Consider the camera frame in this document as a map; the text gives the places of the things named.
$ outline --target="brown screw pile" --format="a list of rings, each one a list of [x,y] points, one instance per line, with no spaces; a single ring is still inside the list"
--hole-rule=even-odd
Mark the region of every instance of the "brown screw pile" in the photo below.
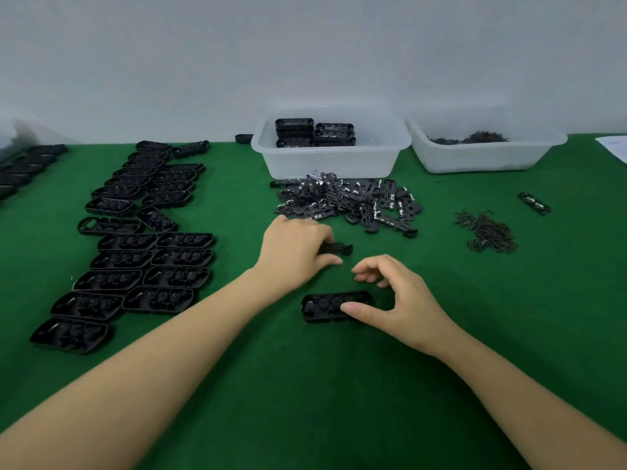
[[[491,247],[497,252],[513,252],[518,244],[513,242],[514,236],[510,228],[503,222],[495,222],[488,213],[481,212],[474,217],[471,213],[462,211],[457,214],[457,221],[461,227],[469,227],[476,236],[468,241],[468,248],[474,252],[483,252]]]

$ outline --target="person's left hand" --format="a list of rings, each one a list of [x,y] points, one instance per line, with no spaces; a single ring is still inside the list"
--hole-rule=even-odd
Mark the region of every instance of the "person's left hand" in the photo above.
[[[329,265],[342,260],[318,254],[323,242],[333,243],[333,231],[312,219],[287,219],[279,215],[263,234],[262,251],[254,269],[283,293],[297,289]]]

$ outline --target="green tablecloth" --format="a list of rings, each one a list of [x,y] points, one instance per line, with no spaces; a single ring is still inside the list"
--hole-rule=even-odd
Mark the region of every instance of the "green tablecloth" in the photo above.
[[[113,340],[88,356],[28,343],[51,305],[97,254],[76,224],[90,192],[130,145],[81,145],[0,207],[0,430],[166,318],[126,314]],[[191,203],[168,210],[181,230],[217,236],[216,291],[255,263],[277,190],[262,156],[216,143]],[[324,271],[259,315],[226,352],[143,469],[521,468],[523,459],[468,387],[443,364],[358,323],[304,324],[304,294],[366,287],[381,308],[390,291],[361,286],[350,268],[388,253],[421,274],[464,329],[531,377],[627,439],[627,166],[573,135],[527,172],[430,175],[412,149],[391,175],[423,204],[416,239],[369,236],[328,220],[354,244]],[[530,192],[554,212],[516,197]],[[490,209],[520,247],[473,253],[454,213]]]

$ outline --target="forearm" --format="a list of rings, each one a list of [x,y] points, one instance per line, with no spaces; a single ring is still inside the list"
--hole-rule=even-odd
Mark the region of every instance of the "forearm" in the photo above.
[[[0,435],[0,467],[132,468],[239,331],[280,294],[245,272],[20,419]]]
[[[534,469],[627,468],[627,445],[459,329],[434,353]]]

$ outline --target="hand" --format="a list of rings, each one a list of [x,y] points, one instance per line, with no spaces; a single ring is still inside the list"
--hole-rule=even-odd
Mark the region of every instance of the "hand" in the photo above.
[[[262,251],[254,269],[271,279],[285,294],[297,289],[319,270],[340,265],[333,254],[318,254],[323,242],[333,243],[333,231],[313,219],[279,215],[263,234]]]
[[[346,302],[341,307],[344,313],[429,355],[434,355],[459,330],[431,295],[422,277],[398,260],[388,255],[365,258],[352,272],[357,282],[372,283],[382,275],[384,278],[377,285],[392,286],[396,305],[390,311],[383,311],[364,303]]]

